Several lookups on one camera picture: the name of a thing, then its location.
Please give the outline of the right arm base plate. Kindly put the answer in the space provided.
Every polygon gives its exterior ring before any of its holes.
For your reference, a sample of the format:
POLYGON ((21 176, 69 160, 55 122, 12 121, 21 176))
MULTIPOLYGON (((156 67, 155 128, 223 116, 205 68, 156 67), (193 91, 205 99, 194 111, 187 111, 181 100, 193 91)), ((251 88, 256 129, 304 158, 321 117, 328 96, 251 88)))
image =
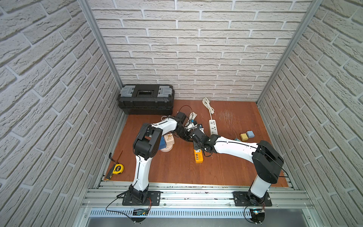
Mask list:
POLYGON ((233 192, 234 204, 236 207, 247 207, 247 206, 266 206, 272 207, 272 201, 268 192, 261 198, 257 197, 250 191, 235 191, 233 192))

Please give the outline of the white power strip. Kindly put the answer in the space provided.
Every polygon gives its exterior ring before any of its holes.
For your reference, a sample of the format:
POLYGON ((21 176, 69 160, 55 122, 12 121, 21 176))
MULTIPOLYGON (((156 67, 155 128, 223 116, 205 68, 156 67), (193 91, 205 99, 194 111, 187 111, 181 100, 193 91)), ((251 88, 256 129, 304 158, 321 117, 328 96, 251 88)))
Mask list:
POLYGON ((218 135, 216 121, 214 119, 209 120, 209 130, 211 135, 218 135))

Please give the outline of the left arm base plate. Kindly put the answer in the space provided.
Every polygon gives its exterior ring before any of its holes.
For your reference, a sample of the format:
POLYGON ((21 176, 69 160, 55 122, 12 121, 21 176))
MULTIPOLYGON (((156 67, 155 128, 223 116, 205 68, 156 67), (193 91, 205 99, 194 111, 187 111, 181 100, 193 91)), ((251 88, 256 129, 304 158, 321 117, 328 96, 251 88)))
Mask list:
POLYGON ((130 191, 127 191, 123 196, 123 206, 159 206, 161 191, 148 191, 137 193, 133 195, 130 191))

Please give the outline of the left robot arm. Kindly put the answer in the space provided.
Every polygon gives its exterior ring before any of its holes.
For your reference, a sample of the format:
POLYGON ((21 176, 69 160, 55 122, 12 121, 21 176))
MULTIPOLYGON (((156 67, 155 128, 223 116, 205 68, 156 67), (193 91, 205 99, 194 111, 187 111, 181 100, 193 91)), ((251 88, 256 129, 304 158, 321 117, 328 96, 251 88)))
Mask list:
POLYGON ((136 156, 136 171, 133 183, 129 186, 129 193, 140 203, 147 200, 149 187, 149 171, 152 158, 159 151, 159 145, 164 135, 176 133, 187 142, 192 142, 188 130, 184 126, 186 114, 178 112, 176 116, 167 117, 155 124, 143 124, 133 144, 136 156))

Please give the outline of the yellow charger plug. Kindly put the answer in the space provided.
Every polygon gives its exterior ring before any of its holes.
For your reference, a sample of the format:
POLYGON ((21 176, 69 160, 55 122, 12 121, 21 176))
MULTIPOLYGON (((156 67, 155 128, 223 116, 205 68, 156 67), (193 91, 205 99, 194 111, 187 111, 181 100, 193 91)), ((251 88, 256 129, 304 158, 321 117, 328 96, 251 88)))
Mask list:
POLYGON ((249 137, 246 133, 241 133, 240 137, 241 137, 241 141, 247 141, 249 139, 249 137))

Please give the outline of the orange power strip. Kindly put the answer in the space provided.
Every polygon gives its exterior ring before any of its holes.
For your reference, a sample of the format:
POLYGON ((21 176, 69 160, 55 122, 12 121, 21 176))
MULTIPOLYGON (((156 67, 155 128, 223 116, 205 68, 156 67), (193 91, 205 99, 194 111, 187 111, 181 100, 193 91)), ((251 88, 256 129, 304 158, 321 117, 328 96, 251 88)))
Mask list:
POLYGON ((197 150, 194 150, 194 157, 195 157, 195 162, 197 164, 200 164, 203 162, 203 153, 201 151, 201 149, 197 149, 197 150))

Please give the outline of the beige plug adapter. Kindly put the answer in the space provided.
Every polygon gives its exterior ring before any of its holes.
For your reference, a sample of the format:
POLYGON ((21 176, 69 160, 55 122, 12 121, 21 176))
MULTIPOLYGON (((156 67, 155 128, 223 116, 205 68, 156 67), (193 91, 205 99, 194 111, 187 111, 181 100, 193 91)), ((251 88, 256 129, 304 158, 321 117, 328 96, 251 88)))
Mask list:
POLYGON ((175 139, 172 133, 164 135, 164 140, 167 147, 173 146, 175 143, 175 139))

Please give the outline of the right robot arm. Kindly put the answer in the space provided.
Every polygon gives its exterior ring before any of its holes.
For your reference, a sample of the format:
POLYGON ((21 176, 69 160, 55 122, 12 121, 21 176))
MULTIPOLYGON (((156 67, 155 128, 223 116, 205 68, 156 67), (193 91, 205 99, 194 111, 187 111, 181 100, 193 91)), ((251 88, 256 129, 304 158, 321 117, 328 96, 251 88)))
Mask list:
POLYGON ((246 143, 215 134, 207 136, 199 129, 190 132, 188 137, 202 151, 228 154, 253 163, 257 176, 245 197, 250 205, 264 203, 268 189, 278 182, 284 165, 284 159, 269 142, 261 140, 259 143, 246 143))

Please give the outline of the light blue charger plug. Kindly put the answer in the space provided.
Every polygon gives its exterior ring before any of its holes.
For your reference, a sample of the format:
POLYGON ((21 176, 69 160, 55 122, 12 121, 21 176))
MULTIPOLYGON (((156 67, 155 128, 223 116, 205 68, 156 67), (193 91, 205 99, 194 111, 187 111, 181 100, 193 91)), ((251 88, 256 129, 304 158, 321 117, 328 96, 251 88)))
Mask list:
POLYGON ((255 134, 254 134, 253 131, 247 131, 246 135, 247 135, 248 138, 254 138, 255 137, 255 134))

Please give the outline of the blue cube adapter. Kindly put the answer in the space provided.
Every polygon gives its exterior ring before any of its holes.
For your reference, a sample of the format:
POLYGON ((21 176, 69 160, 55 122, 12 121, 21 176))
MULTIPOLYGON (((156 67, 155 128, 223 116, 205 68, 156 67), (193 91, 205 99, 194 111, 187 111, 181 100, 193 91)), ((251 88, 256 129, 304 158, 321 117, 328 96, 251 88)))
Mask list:
POLYGON ((162 150, 162 149, 165 149, 166 147, 167 147, 167 145, 166 145, 165 139, 164 139, 164 137, 161 137, 158 149, 162 150))

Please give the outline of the round white socket base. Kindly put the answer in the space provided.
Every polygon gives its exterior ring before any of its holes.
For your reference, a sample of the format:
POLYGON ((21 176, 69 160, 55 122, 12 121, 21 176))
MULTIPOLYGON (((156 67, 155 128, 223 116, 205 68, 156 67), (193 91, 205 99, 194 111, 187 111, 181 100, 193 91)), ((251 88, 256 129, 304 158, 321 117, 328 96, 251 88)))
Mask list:
POLYGON ((160 151, 162 152, 169 152, 171 151, 173 148, 173 145, 170 145, 170 146, 166 146, 165 148, 162 148, 160 151))

